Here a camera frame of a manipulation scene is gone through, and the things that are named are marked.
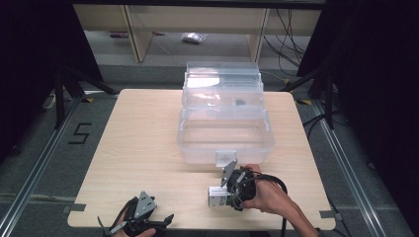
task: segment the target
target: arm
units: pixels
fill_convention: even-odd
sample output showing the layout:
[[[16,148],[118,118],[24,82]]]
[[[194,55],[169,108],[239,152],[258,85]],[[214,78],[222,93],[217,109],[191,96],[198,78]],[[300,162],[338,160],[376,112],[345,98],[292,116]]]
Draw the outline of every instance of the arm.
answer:
[[[255,172],[262,173],[258,165],[246,165]],[[256,195],[242,203],[243,208],[256,208],[262,212],[278,214],[293,226],[299,236],[318,236],[317,230],[311,225],[299,206],[275,183],[256,180]]]
[[[126,216],[126,213],[121,216],[121,218],[118,220],[118,224],[121,224],[121,222],[124,221],[124,218]],[[154,228],[147,229],[146,231],[142,232],[136,237],[152,237],[156,233],[156,230]],[[123,229],[119,230],[117,233],[115,233],[114,237],[128,237]]]

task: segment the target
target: floor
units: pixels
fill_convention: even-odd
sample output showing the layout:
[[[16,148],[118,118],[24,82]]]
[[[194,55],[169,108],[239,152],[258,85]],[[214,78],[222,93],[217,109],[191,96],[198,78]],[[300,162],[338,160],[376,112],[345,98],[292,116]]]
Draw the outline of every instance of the floor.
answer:
[[[105,32],[86,32],[86,36],[105,81],[121,88],[127,85],[136,87],[135,82],[129,80],[131,78],[136,80],[141,70],[149,71],[149,74],[144,74],[145,78],[141,78],[142,82],[146,81],[150,87],[168,87],[166,84],[156,84],[153,80],[159,77],[160,79],[156,80],[164,81],[176,75],[182,81],[182,73],[188,61],[250,61],[245,36],[207,35],[201,43],[193,44],[182,42],[180,33],[162,33],[162,36],[154,36],[142,63],[135,62],[128,39],[110,38],[109,33]],[[276,49],[281,48],[279,39],[267,36],[267,41]],[[304,50],[309,38],[294,38],[294,42],[302,48],[300,50]],[[298,62],[298,53],[294,50],[283,47],[282,53],[294,62]],[[258,64],[264,78],[267,79],[267,90],[283,87],[287,79],[296,80],[294,75],[297,67],[283,58],[279,59],[265,41]],[[167,70],[164,71],[165,75],[155,71],[162,68]],[[305,101],[308,87],[309,83],[295,89],[294,98],[297,101]],[[19,220],[11,223],[13,227],[11,232],[6,235],[2,233],[2,236],[99,236],[101,234],[98,228],[71,228],[66,224],[66,217],[68,208],[73,204],[83,182],[115,101],[115,97],[97,99],[94,107],[92,103],[80,103],[75,100],[67,102],[71,120],[62,134],[57,134],[53,129],[53,110],[46,110],[37,118],[21,141],[22,147],[25,147],[21,150],[21,154],[11,154],[0,167],[2,216],[11,211],[10,206],[13,201],[16,202],[15,197],[22,192],[22,186],[30,182],[36,183],[29,193],[29,200],[22,201],[25,208],[17,212]],[[45,105],[50,103],[51,99],[46,101]],[[305,103],[296,105],[301,121],[308,121],[322,114],[321,101],[308,103],[311,105]],[[75,139],[73,131],[77,125],[86,121],[94,122],[91,127],[84,127],[89,131],[89,143],[79,146],[69,145]],[[355,134],[346,124],[345,118],[337,115],[334,117],[334,122],[336,124],[334,130],[328,129],[323,121],[314,126],[309,141],[325,190],[345,220],[342,222],[338,219],[336,229],[344,236],[413,236],[379,176],[366,165],[369,159]],[[50,138],[55,136],[60,136],[59,142],[51,144]],[[51,154],[45,154],[46,146],[50,146]],[[33,168],[37,167],[40,161],[44,161],[46,165],[39,176],[35,176]],[[351,234],[346,232],[345,225]],[[212,235],[249,236],[248,232],[170,231],[167,233],[167,236]],[[271,232],[271,235],[276,236],[279,233],[275,231]],[[290,231],[287,236],[295,236],[295,233]],[[341,235],[336,231],[328,231],[327,236]]]

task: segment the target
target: wire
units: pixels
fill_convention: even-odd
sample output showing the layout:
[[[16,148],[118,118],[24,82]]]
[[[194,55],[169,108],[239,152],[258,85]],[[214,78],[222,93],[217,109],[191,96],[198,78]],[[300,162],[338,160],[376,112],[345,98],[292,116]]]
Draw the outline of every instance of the wire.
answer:
[[[343,123],[343,122],[338,121],[338,120],[336,120],[336,119],[333,119],[333,121],[334,121],[334,122],[336,122],[336,123],[338,123],[338,124],[344,125],[344,126],[349,126],[349,124],[348,124],[348,123]]]
[[[276,78],[276,79],[278,79],[278,80],[285,81],[285,79],[283,79],[283,78],[281,78],[281,77],[279,77],[279,76],[275,75],[274,73],[264,72],[264,71],[260,71],[260,73],[267,74],[267,75],[271,75],[271,76],[275,77],[275,78]]]
[[[322,119],[324,119],[324,116],[317,118],[317,120],[311,125],[310,129],[308,130],[307,140],[310,139],[310,135],[311,135],[311,132],[312,132],[314,126]]]
[[[52,95],[52,101],[49,103],[49,105],[44,106],[43,108],[46,109],[46,110],[49,110],[53,107],[53,105],[55,105],[55,94]]]
[[[346,237],[340,230],[338,229],[332,229],[333,232],[338,233],[340,236]]]
[[[281,20],[281,23],[283,24],[284,30],[286,31],[286,36],[284,38],[283,44],[285,44],[287,37],[290,38],[290,41],[293,44],[293,48],[291,50],[294,50],[295,53],[298,53],[298,55],[295,55],[297,58],[302,58],[301,54],[304,54],[305,51],[300,46],[298,46],[295,41],[293,40],[293,25],[292,25],[292,17],[293,17],[293,10],[289,9],[289,23],[288,26],[286,26],[283,18],[281,17],[280,11],[277,9],[277,15]]]
[[[316,116],[316,117],[314,117],[314,118],[312,118],[312,119],[310,119],[310,120],[308,120],[308,121],[306,121],[306,122],[303,122],[302,123],[302,126],[306,126],[307,124],[309,124],[309,123],[311,123],[312,121],[314,121],[314,120],[316,120],[316,119],[318,119],[318,118],[320,118],[320,117],[324,117],[324,115],[320,115],[320,116]]]
[[[170,51],[168,51],[166,48],[164,48],[161,44],[160,44],[160,42],[158,42],[158,40],[157,39],[155,39],[154,40],[156,43],[157,43],[157,45],[159,45],[160,47],[161,47],[161,49],[163,49],[165,52],[167,52],[167,54],[172,54],[172,53],[170,53]]]
[[[263,36],[263,38],[265,39],[266,43],[268,44],[268,46],[271,48],[271,50],[278,54],[279,56],[283,57],[284,59],[286,59],[287,61],[289,61],[290,63],[292,63],[294,66],[299,67],[299,64],[296,63],[295,61],[293,61],[290,57],[286,56],[285,54],[283,54],[281,52],[281,50],[277,50],[274,46],[271,45],[271,43],[268,41],[268,39],[266,39],[266,36]]]
[[[276,37],[276,38],[277,38],[277,40],[278,40],[281,44],[283,44],[283,45],[284,45],[284,47],[286,47],[287,49],[289,49],[289,50],[295,50],[295,48],[292,48],[292,47],[290,47],[290,46],[286,45],[285,41],[282,41],[282,40],[278,37],[278,35],[275,35],[275,37]]]
[[[330,197],[329,197],[329,195],[328,194],[326,194],[326,197],[327,197],[327,200],[329,201],[329,203],[330,203],[330,205],[332,206],[332,208],[335,210],[335,213],[336,214],[340,214],[340,216],[341,216],[341,222],[342,222],[342,224],[343,224],[343,227],[345,228],[345,230],[346,230],[346,232],[348,233],[348,236],[349,237],[352,237],[352,234],[351,234],[351,232],[349,231],[349,228],[348,228],[348,226],[346,225],[346,222],[345,222],[345,219],[343,218],[343,215],[339,212],[339,210],[338,210],[338,208],[336,208],[336,205],[333,203],[333,201],[330,199]]]
[[[234,184],[230,189],[230,193],[232,195],[233,195],[233,188],[234,187],[236,187],[235,191],[237,191],[239,186],[241,186],[243,184],[246,184],[246,183],[249,183],[249,182],[252,182],[252,181],[255,181],[255,180],[267,180],[267,181],[275,182],[281,187],[281,189],[284,191],[284,193],[286,193],[286,194],[288,193],[286,184],[282,180],[278,179],[277,177],[270,176],[270,175],[264,175],[262,173],[255,172],[255,171],[252,171],[252,170],[250,172],[252,172],[253,174],[257,174],[258,176],[255,176],[253,178],[244,180],[244,181],[242,181],[238,184],[237,183]],[[286,231],[287,231],[287,220],[285,218],[283,218],[283,223],[282,223],[282,227],[281,227],[281,237],[286,236]]]

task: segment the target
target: clear plastic container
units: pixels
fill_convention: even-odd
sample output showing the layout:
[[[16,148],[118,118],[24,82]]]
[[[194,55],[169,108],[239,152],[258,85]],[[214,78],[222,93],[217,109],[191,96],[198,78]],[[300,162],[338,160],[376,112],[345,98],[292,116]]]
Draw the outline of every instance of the clear plastic container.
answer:
[[[186,163],[262,163],[275,145],[256,63],[190,62],[178,145]]]

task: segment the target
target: tape mark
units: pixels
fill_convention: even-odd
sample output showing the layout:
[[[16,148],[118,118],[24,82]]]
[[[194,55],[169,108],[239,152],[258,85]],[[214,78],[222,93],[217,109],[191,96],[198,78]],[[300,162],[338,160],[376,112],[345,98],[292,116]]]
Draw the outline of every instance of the tape mark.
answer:
[[[308,106],[312,105],[310,100],[295,100],[295,103],[297,105],[308,105]]]
[[[68,142],[68,144],[71,145],[82,145],[86,143],[87,137],[89,136],[90,133],[87,132],[78,132],[78,130],[80,129],[80,127],[82,125],[92,125],[91,122],[79,122],[77,125],[76,130],[74,131],[73,135],[78,135],[78,136],[83,136],[83,141],[70,141]]]

